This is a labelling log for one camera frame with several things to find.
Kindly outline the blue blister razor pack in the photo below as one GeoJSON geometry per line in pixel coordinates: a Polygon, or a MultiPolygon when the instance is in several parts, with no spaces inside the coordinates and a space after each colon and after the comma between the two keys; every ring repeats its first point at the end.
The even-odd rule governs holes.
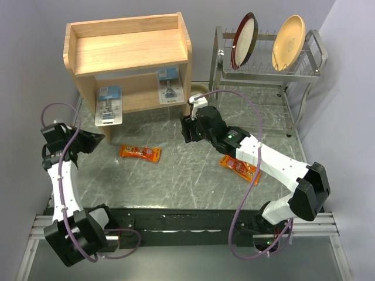
{"type": "Polygon", "coordinates": [[[95,126],[122,124],[122,88],[118,85],[99,87],[95,126]]]}
{"type": "Polygon", "coordinates": [[[158,95],[161,105],[177,104],[185,101],[183,87],[178,69],[169,67],[156,73],[158,79],[158,95]]]}

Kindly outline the orange razor pack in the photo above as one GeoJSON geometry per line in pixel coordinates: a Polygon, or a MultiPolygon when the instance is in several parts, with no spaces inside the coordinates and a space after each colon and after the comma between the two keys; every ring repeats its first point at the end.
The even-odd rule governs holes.
{"type": "Polygon", "coordinates": [[[122,145],[120,149],[121,157],[135,157],[150,162],[157,163],[161,156],[161,148],[148,148],[131,145],[122,145]]]}
{"type": "MultiPolygon", "coordinates": [[[[247,180],[249,183],[251,183],[251,181],[249,181],[246,176],[247,168],[245,167],[244,163],[245,162],[232,158],[229,155],[224,155],[219,161],[219,164],[221,166],[231,169],[233,172],[235,172],[235,174],[237,174],[244,180],[247,180]]],[[[255,186],[258,184],[259,179],[255,178],[255,182],[254,182],[255,186]]]]}
{"type": "Polygon", "coordinates": [[[257,167],[253,166],[247,162],[244,163],[245,167],[247,168],[246,176],[249,181],[252,181],[253,178],[259,179],[261,176],[261,171],[258,172],[258,175],[255,177],[257,167]]]}

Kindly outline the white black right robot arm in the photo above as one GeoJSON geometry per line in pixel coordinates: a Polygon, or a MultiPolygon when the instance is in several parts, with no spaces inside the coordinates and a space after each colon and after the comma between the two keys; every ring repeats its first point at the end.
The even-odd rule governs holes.
{"type": "Polygon", "coordinates": [[[322,164],[297,161],[261,143],[249,132],[227,126],[215,107],[201,107],[180,121],[186,143],[206,140],[219,153],[258,166],[290,191],[289,195],[263,205],[256,219],[261,232],[270,233],[290,218],[313,221],[329,197],[328,176],[322,164]]]}

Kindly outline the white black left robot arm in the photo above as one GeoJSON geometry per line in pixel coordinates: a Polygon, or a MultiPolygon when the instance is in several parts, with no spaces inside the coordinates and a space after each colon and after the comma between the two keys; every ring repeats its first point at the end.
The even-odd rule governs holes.
{"type": "Polygon", "coordinates": [[[61,261],[70,267],[107,247],[105,236],[117,226],[106,205],[84,209],[77,191],[78,154],[93,152],[104,135],[64,123],[42,128],[41,133],[46,140],[42,166],[52,181],[54,196],[52,224],[43,232],[61,261]]]}

